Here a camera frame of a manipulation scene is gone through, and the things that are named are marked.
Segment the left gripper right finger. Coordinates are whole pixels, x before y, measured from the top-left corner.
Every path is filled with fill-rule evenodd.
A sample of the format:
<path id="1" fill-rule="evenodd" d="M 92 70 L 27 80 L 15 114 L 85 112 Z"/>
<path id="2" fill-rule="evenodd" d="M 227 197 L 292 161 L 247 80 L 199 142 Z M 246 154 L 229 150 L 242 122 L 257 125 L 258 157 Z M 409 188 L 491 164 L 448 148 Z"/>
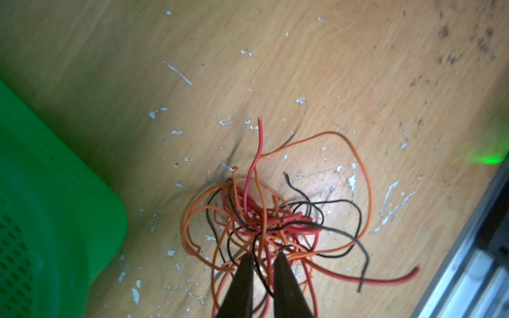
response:
<path id="1" fill-rule="evenodd" d="M 274 316 L 277 318 L 313 317 L 283 252 L 279 252 L 274 261 L 273 299 Z"/>

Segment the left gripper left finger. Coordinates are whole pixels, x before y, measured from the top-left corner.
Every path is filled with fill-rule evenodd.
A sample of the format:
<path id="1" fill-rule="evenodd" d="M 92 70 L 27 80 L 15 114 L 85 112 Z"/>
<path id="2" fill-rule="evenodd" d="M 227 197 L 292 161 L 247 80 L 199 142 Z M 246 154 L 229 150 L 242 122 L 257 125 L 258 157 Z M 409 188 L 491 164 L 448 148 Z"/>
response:
<path id="1" fill-rule="evenodd" d="M 255 256 L 244 254 L 233 277 L 217 318 L 252 318 Z"/>

